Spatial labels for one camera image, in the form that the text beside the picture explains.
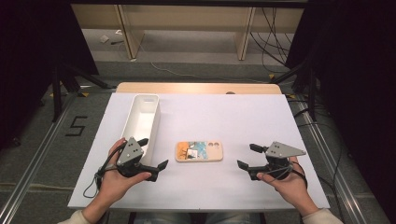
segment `white tray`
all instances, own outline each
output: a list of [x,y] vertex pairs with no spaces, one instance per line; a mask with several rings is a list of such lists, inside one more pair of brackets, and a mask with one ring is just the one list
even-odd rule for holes
[[144,165],[151,165],[152,151],[160,123],[161,110],[159,102],[158,95],[136,95],[122,131],[121,137],[125,137],[126,140],[131,137],[136,141],[143,138],[148,139],[148,144],[142,147],[144,154],[140,162]]

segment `hand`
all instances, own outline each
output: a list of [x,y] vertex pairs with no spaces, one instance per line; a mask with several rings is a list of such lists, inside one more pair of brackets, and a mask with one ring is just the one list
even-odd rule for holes
[[[125,138],[118,140],[109,150],[108,155],[110,155],[111,152],[113,152],[124,142]],[[108,164],[116,164],[119,154],[119,152],[116,152]],[[82,215],[90,223],[96,223],[111,206],[111,204],[121,199],[129,188],[142,182],[143,180],[146,180],[149,177],[151,177],[151,173],[148,172],[140,173],[133,177],[127,178],[123,175],[120,175],[117,170],[106,171],[98,195],[82,211]]]
[[[289,160],[298,163],[296,157],[290,157]],[[303,174],[303,170],[298,164],[293,163],[293,169]],[[288,177],[282,180],[274,179],[272,176],[263,173],[258,173],[257,177],[273,186],[283,199],[293,205],[303,217],[318,211],[306,190],[305,182],[297,174],[290,173]]]

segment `wrist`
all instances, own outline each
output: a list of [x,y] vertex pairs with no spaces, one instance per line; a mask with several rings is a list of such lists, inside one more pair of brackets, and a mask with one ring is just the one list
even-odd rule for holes
[[82,210],[82,215],[89,223],[96,223],[111,204],[111,202],[103,200],[99,195],[97,195],[90,204]]
[[302,217],[311,215],[319,210],[310,198],[309,200],[302,200],[300,203],[294,204],[293,206],[299,211]]

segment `sleeve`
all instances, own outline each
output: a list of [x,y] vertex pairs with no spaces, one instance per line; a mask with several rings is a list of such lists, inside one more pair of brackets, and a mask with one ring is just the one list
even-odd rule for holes
[[328,209],[320,209],[316,213],[303,217],[304,224],[342,224]]
[[69,219],[60,222],[58,224],[90,224],[90,223],[82,215],[81,210],[78,210],[75,213],[73,213],[73,215]]

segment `black strap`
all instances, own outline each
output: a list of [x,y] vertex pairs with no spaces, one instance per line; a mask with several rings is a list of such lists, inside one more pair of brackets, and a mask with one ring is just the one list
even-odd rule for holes
[[302,174],[301,174],[300,172],[294,170],[294,169],[292,169],[291,171],[292,171],[293,173],[297,174],[300,178],[302,178],[302,179],[304,180],[305,186],[306,186],[306,188],[308,189],[308,181],[306,180],[305,171],[304,171],[303,167],[302,167],[302,166],[300,165],[300,163],[298,163],[298,162],[292,161],[292,163],[297,164],[298,166],[300,166],[301,170],[303,171]]

